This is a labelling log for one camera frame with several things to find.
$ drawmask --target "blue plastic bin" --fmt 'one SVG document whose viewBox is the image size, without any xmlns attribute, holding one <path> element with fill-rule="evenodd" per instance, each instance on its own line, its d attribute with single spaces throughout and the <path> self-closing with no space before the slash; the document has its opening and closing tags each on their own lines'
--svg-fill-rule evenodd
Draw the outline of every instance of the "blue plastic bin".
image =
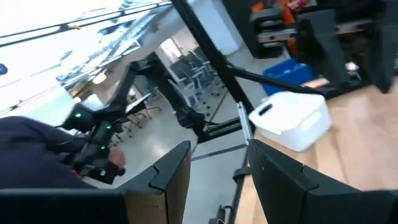
<svg viewBox="0 0 398 224">
<path fill-rule="evenodd" d="M 301 85 L 315 79 L 312 69 L 306 64 L 297 63 L 295 59 L 288 59 L 271 68 L 267 68 L 262 75 L 294 85 Z M 281 88 L 272 85 L 262 84 L 262 87 L 268 96 L 282 91 Z"/>
</svg>

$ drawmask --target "white plastic bin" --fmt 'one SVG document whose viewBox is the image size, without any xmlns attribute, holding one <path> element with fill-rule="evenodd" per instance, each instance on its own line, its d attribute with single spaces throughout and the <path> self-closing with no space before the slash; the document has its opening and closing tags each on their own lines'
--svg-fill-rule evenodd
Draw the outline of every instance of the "white plastic bin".
<svg viewBox="0 0 398 224">
<path fill-rule="evenodd" d="M 296 152 L 308 149 L 331 126 L 323 96 L 288 91 L 270 96 L 249 119 L 265 138 Z"/>
</svg>

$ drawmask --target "gray floor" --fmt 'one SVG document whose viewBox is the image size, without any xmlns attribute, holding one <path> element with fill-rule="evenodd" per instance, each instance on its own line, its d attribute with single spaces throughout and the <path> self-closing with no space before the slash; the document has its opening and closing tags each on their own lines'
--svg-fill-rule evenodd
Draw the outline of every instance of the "gray floor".
<svg viewBox="0 0 398 224">
<path fill-rule="evenodd" d="M 241 49 L 230 56 L 229 60 L 236 66 L 258 74 L 285 60 L 284 58 L 271 60 L 251 60 L 248 58 L 252 57 L 249 56 L 247 49 Z M 238 82 L 253 106 L 258 106 L 261 99 L 266 96 L 260 84 L 242 79 L 239 79 Z M 213 121 L 223 122 L 237 117 L 236 103 L 229 93 L 224 98 L 220 96 L 208 100 L 211 113 L 215 112 L 221 99 L 223 99 L 222 103 L 215 113 Z M 142 129 L 134 127 L 133 138 L 124 135 L 124 142 L 119 144 L 126 153 L 126 174 L 118 177 L 111 186 L 94 180 L 87 180 L 88 182 L 104 188 L 117 187 L 142 172 L 183 140 L 192 142 L 192 146 L 195 148 L 193 157 L 244 144 L 242 132 L 237 131 L 196 146 L 196 136 L 191 130 L 178 125 L 175 116 L 171 113 L 169 104 L 164 99 L 156 101 L 155 104 L 162 107 L 163 110 L 150 111 L 153 120 L 142 119 Z M 246 148 L 241 148 L 192 162 L 184 224 L 207 223 L 209 218 L 216 215 L 219 205 L 231 204 L 236 188 L 232 174 L 243 163 L 245 150 Z"/>
</svg>

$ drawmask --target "wooden table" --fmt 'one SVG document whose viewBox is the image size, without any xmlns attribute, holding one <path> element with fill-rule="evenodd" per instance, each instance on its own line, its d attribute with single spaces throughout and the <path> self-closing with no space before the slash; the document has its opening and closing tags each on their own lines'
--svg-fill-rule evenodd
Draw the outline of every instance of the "wooden table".
<svg viewBox="0 0 398 224">
<path fill-rule="evenodd" d="M 398 189 L 398 87 L 383 95 L 369 86 L 328 100 L 328 108 L 331 129 L 305 152 L 259 132 L 254 138 L 359 190 Z M 267 223 L 251 176 L 244 181 L 235 223 Z"/>
</svg>

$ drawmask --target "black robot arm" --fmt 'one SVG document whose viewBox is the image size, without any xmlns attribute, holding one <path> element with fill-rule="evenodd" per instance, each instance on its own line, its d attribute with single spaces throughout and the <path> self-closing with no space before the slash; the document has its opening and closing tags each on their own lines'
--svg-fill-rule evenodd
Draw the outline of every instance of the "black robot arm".
<svg viewBox="0 0 398 224">
<path fill-rule="evenodd" d="M 205 121 L 205 115 L 189 107 L 182 96 L 169 83 L 167 70 L 154 54 L 146 60 L 133 62 L 123 76 L 118 89 L 108 105 L 98 111 L 92 111 L 82 104 L 76 104 L 71 115 L 62 125 L 65 129 L 77 129 L 89 133 L 88 143 L 68 165 L 80 175 L 89 176 L 111 184 L 117 175 L 123 175 L 108 161 L 109 144 L 114 133 L 123 131 L 119 120 L 126 116 L 127 95 L 136 75 L 144 75 L 159 87 L 159 91 L 170 102 L 177 114 L 178 123 L 184 128 L 193 129 L 198 142 L 205 142 L 241 128 L 239 119 L 232 119 L 215 125 Z"/>
<path fill-rule="evenodd" d="M 143 75 L 158 86 L 159 91 L 172 105 L 177 115 L 178 123 L 184 128 L 192 129 L 198 136 L 198 143 L 233 133 L 241 129 L 239 118 L 224 123 L 207 122 L 205 115 L 189 107 L 180 93 L 170 84 L 173 78 L 155 53 L 151 53 L 145 60 L 133 62 L 128 73 Z"/>
</svg>

